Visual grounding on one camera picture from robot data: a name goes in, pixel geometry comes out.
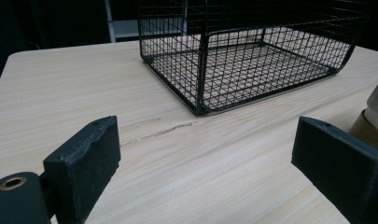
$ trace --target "black wire basket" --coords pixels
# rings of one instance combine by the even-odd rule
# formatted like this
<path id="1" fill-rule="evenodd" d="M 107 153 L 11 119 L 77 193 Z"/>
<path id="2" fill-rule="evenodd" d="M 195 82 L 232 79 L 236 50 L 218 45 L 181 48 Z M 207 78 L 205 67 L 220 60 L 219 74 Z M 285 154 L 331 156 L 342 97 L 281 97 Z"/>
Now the black wire basket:
<path id="1" fill-rule="evenodd" d="M 337 74 L 370 0 L 147 0 L 140 53 L 196 115 Z"/>

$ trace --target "wooden table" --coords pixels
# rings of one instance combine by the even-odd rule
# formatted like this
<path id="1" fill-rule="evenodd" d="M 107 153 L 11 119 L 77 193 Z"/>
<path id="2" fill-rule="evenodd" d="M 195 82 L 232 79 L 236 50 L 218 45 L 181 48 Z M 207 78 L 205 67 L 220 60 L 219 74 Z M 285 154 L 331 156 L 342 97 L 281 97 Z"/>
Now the wooden table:
<path id="1" fill-rule="evenodd" d="M 84 125 L 117 115 L 120 168 L 87 223 L 345 223 L 290 163 L 297 122 L 347 131 L 377 83 L 378 52 L 356 48 L 336 77 L 198 118 L 138 42 L 17 53 L 0 80 L 0 178 L 41 174 Z"/>

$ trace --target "scratch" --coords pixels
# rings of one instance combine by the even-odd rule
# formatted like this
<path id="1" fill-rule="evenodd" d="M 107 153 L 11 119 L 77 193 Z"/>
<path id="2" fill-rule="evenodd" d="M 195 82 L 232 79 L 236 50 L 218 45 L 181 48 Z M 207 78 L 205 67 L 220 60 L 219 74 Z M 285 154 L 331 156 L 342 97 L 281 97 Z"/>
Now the scratch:
<path id="1" fill-rule="evenodd" d="M 179 124 L 179 125 L 174 126 L 173 128 L 167 129 L 167 130 L 163 130 L 163 131 L 160 131 L 160 132 L 157 132 L 157 133 L 153 133 L 151 135 L 143 136 L 143 137 L 140 137 L 138 139 L 131 139 L 127 143 L 122 144 L 121 147 L 129 145 L 129 144 L 132 144 L 132 143 L 137 143 L 138 141 L 141 141 L 141 140 L 147 140 L 147 139 L 152 138 L 152 137 L 158 137 L 160 135 L 163 135 L 163 134 L 166 134 L 166 133 L 170 133 L 170 132 L 172 132 L 172 131 L 174 131 L 176 129 L 189 127 L 189 126 L 192 126 L 193 123 L 197 123 L 197 122 L 198 121 L 189 122 L 189 123 L 185 123 L 185 124 Z"/>

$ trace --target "light wood tabletop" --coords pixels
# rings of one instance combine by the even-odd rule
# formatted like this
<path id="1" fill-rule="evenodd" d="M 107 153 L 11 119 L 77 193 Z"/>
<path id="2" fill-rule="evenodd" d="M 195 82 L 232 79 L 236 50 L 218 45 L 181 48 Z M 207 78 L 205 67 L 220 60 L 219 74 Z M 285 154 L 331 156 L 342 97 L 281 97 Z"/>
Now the light wood tabletop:
<path id="1" fill-rule="evenodd" d="M 336 77 L 195 117 L 137 41 L 16 53 L 0 79 L 0 178 L 40 175 L 78 130 L 116 115 L 120 167 L 87 223 L 346 223 L 290 163 L 294 136 L 299 116 L 347 131 L 377 83 L 378 52 L 357 47 Z"/>

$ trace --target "black clamp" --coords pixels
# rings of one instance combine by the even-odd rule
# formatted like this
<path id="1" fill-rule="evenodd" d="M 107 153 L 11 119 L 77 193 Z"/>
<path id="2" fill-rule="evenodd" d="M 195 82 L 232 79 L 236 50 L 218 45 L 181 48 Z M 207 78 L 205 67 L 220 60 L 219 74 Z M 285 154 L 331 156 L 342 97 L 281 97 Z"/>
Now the black clamp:
<path id="1" fill-rule="evenodd" d="M 84 223 L 119 167 L 117 117 L 95 120 L 43 160 L 0 179 L 0 223 Z"/>
<path id="2" fill-rule="evenodd" d="M 378 149 L 301 117 L 292 161 L 351 223 L 378 223 Z"/>

